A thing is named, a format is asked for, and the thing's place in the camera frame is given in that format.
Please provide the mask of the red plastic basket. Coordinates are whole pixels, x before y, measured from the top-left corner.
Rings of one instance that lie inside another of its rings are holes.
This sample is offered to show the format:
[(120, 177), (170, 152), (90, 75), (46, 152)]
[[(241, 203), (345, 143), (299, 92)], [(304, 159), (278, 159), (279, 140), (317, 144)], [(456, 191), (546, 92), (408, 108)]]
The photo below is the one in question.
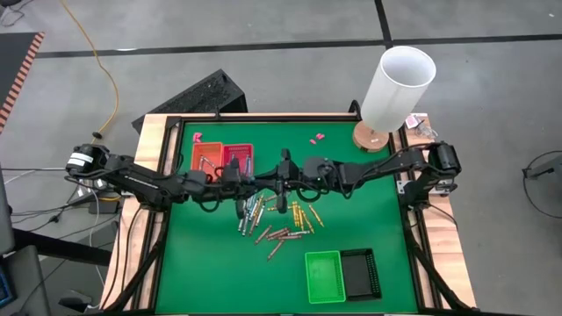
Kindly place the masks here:
[(231, 154), (235, 154), (235, 159), (238, 160), (240, 170), (245, 174), (246, 160), (249, 156), (251, 158), (251, 173), (254, 172), (254, 147), (252, 144), (232, 144), (223, 146), (222, 164), (224, 166), (231, 162)]

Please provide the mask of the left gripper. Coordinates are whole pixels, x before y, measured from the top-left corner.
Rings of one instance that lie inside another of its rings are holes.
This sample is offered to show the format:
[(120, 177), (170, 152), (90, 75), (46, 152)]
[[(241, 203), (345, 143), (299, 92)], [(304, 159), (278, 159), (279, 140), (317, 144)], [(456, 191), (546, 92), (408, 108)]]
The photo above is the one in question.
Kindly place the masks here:
[[(219, 185), (219, 188), (216, 190), (216, 202), (211, 211), (216, 211), (223, 200), (232, 199), (234, 200), (237, 218), (244, 219), (246, 213), (245, 197), (242, 195), (241, 190), (242, 176), (238, 159), (234, 158), (230, 164), (216, 167), (213, 172), (216, 176), (216, 183)], [(245, 184), (257, 184), (260, 183), (260, 181), (260, 177), (247, 176), (245, 178)], [(261, 190), (262, 188), (260, 187), (248, 187), (245, 189), (244, 194), (255, 195)]]

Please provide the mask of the grey power strip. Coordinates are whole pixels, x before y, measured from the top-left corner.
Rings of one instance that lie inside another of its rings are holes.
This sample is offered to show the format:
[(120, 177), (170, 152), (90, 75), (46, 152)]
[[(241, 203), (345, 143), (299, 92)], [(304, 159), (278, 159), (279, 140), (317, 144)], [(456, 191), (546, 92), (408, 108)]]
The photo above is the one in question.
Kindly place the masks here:
[(71, 195), (69, 201), (67, 202), (68, 206), (89, 203), (95, 199), (95, 194), (109, 188), (109, 184), (101, 179), (80, 179), (76, 180), (76, 184), (77, 186), (75, 192)]

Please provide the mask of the orange plastic basket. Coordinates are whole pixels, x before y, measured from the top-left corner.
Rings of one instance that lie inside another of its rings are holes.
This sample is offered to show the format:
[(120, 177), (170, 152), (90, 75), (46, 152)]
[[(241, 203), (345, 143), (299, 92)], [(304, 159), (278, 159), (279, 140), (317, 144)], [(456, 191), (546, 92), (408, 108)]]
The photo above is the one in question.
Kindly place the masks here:
[[(216, 168), (222, 166), (223, 145), (220, 142), (201, 142), (195, 143), (191, 150), (191, 170), (199, 170), (199, 159), (203, 155), (205, 158), (212, 161)], [(213, 181), (217, 179), (215, 169), (204, 162), (203, 170), (209, 175)]]

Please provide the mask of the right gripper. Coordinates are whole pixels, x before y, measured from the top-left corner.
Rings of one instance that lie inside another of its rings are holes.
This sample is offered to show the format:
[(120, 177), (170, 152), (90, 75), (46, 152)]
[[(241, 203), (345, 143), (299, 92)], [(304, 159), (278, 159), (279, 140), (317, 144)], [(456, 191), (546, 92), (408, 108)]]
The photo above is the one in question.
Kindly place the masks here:
[(277, 193), (276, 207), (281, 214), (287, 212), (287, 193), (295, 192), (298, 199), (312, 203), (327, 195), (331, 190), (329, 176), (333, 167), (328, 160), (320, 157), (309, 158), (302, 168), (292, 160), (287, 148), (281, 150), (280, 163), (270, 171), (262, 173), (263, 188)]

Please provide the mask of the white lamp wooden base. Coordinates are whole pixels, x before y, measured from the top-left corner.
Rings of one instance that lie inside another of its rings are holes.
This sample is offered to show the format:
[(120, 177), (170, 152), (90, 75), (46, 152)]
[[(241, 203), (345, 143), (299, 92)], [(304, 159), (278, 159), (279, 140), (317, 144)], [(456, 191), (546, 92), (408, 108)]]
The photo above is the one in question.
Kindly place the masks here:
[(433, 59), (415, 47), (392, 47), (380, 57), (352, 139), (366, 152), (378, 152), (398, 131), (436, 77)]

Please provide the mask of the pink card packet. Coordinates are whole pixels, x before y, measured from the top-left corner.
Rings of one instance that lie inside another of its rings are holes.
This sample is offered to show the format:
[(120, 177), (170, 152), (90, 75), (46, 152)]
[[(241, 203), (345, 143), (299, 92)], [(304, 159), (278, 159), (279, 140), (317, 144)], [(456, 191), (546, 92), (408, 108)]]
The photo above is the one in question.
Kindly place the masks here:
[(411, 113), (405, 120), (407, 129), (415, 129), (428, 118), (427, 113)]

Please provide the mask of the black power box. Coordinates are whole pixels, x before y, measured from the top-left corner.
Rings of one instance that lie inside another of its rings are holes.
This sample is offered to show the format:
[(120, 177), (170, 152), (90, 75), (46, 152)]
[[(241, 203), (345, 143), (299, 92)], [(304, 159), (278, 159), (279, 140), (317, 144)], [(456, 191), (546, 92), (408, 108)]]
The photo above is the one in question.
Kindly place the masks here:
[(94, 200), (90, 203), (88, 208), (88, 213), (92, 215), (100, 215), (102, 214), (115, 214), (118, 212), (120, 207), (119, 200), (112, 200), (112, 201), (103, 201), (103, 200)]

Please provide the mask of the green table mat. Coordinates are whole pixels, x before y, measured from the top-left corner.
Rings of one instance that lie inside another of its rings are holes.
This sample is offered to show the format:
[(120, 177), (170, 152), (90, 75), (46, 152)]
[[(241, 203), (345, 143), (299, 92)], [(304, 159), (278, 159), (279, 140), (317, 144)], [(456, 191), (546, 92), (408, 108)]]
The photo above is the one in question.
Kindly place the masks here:
[[(192, 137), (205, 142), (252, 144), (254, 167), (271, 170), (287, 148), (297, 164), (321, 156), (339, 162), (370, 162), (388, 156), (361, 151), (353, 142), (352, 123), (334, 125), (284, 123), (188, 124), (182, 154), (191, 158)], [(316, 134), (325, 135), (324, 140)], [(416, 310), (402, 223), (392, 201), (392, 177), (370, 181), (349, 199), (330, 193), (313, 203), (324, 227), (309, 208), (306, 215), (314, 233), (290, 240), (267, 261), (275, 241), (254, 242), (242, 236), (234, 203), (226, 201), (214, 212), (187, 202), (172, 209), (156, 310), (159, 313), (238, 312), (413, 312)], [(371, 248), (382, 298), (360, 302), (310, 304), (307, 295), (305, 253)]]

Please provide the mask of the black plastic basket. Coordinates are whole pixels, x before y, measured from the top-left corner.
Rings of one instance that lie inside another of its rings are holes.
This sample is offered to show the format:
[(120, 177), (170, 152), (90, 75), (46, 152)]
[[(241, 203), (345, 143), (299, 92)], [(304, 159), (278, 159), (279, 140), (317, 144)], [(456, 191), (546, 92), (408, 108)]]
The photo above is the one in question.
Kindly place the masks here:
[(342, 250), (340, 256), (346, 299), (348, 301), (381, 299), (382, 290), (372, 249)]

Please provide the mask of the black foam case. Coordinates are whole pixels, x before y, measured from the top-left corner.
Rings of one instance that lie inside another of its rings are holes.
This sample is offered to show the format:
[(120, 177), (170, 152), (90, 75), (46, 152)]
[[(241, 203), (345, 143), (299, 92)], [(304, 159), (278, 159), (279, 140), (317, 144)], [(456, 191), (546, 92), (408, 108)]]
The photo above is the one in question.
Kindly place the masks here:
[(244, 91), (222, 69), (179, 92), (148, 114), (216, 112), (248, 112)]

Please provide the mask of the green plastic basket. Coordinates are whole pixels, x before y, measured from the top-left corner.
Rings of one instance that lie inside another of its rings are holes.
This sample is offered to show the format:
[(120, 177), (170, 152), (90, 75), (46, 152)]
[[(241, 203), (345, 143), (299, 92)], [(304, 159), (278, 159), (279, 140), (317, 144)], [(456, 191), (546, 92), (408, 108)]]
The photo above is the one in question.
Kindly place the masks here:
[(342, 303), (346, 300), (342, 259), (339, 251), (305, 253), (305, 266), (310, 304)]

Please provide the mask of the black mat striped edge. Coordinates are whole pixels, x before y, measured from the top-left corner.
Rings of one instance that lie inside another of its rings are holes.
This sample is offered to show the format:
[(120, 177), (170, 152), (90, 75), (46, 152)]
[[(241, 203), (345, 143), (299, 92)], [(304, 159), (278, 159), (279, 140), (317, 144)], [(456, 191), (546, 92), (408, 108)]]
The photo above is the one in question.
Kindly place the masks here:
[(29, 76), (44, 32), (0, 33), (0, 134)]

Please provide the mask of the black aluminium table frame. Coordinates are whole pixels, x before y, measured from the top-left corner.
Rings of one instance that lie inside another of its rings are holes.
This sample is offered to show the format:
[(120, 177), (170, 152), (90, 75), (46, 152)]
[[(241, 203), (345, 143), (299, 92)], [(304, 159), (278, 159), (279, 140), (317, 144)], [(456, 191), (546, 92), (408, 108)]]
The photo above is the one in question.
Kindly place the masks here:
[[(188, 124), (284, 124), (295, 123), (334, 125), (355, 124), (356, 110), (327, 113), (163, 113), (148, 114), (140, 130), (134, 155), (136, 163), (149, 169), (171, 172), (184, 159), (181, 154), (184, 128)], [(402, 204), (402, 195), (392, 191), (392, 201), (403, 225), (401, 232), (407, 254), (410, 278), (417, 308), (421, 312), (454, 314), (477, 312), (472, 286), (468, 277), (463, 251), (459, 246), (458, 230), (452, 225), (441, 225), (429, 233), (427, 224), (432, 219), (422, 210), (409, 211)], [(162, 266), (168, 238), (169, 216), (138, 215), (135, 201), (125, 203), (125, 215), (132, 220), (130, 236), (122, 236), (112, 255), (116, 275), (133, 281), (133, 275), (145, 262), (150, 265), (136, 283), (128, 301), (118, 308), (117, 296), (105, 293), (107, 309), (118, 315), (142, 315), (155, 309)]]

